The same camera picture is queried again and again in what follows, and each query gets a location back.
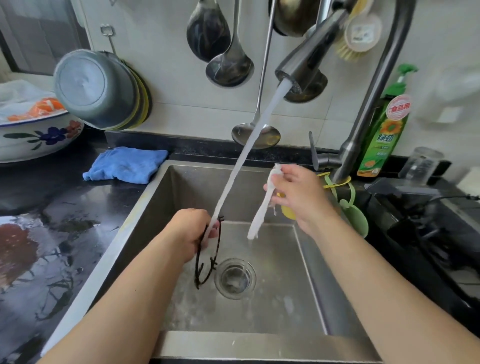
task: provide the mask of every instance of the white cloth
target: white cloth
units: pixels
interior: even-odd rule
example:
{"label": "white cloth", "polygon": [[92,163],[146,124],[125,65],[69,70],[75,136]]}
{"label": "white cloth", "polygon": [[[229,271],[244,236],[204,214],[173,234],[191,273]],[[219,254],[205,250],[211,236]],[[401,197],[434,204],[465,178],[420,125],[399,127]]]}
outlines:
{"label": "white cloth", "polygon": [[267,213],[268,205],[270,203],[270,200],[272,199],[272,195],[275,190],[275,186],[272,182],[272,176],[274,174],[280,174],[283,176],[283,172],[280,170],[280,167],[281,166],[279,164],[275,164],[273,169],[270,171],[270,174],[268,175],[267,192],[265,193],[264,201],[262,202],[262,204],[260,205],[260,208],[255,214],[252,224],[250,225],[250,229],[248,230],[248,235],[247,235],[248,240],[253,240],[254,238],[258,238],[258,230],[260,230],[260,227],[264,223],[265,214]]}

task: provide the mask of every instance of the stove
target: stove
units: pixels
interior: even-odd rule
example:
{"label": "stove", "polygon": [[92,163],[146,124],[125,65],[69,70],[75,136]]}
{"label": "stove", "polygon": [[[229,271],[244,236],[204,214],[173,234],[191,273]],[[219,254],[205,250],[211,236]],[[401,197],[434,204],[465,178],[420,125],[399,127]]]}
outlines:
{"label": "stove", "polygon": [[480,224],[469,211],[480,212],[480,204],[440,197],[385,189],[373,193],[366,206],[367,241],[427,297],[480,337]]}

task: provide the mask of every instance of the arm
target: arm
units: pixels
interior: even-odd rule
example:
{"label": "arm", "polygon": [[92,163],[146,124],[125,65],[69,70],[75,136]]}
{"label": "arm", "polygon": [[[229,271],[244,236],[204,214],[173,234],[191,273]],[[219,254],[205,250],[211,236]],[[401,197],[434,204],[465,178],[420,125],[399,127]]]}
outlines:
{"label": "arm", "polygon": [[147,363],[183,264],[209,222],[205,210],[177,212],[39,364]]}
{"label": "arm", "polygon": [[290,207],[313,237],[387,364],[468,364],[480,358],[480,339],[404,279],[329,204],[320,179],[299,166],[284,165],[274,176]]}

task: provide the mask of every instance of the forearm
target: forearm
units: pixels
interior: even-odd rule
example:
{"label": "forearm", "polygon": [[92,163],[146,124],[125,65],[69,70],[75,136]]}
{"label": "forearm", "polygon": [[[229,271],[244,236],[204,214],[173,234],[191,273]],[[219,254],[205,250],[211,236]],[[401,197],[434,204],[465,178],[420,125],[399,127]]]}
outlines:
{"label": "forearm", "polygon": [[473,363],[480,340],[404,279],[341,218],[314,238],[387,364]]}
{"label": "forearm", "polygon": [[183,266],[174,239],[150,242],[41,364],[147,363]]}

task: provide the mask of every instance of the sunflower logo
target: sunflower logo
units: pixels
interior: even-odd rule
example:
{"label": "sunflower logo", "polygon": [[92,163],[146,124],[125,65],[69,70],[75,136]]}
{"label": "sunflower logo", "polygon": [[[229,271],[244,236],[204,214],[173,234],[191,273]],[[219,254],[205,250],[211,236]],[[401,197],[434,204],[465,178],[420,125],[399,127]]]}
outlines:
{"label": "sunflower logo", "polygon": [[398,134],[402,131],[403,122],[387,119],[382,123],[380,134]]}

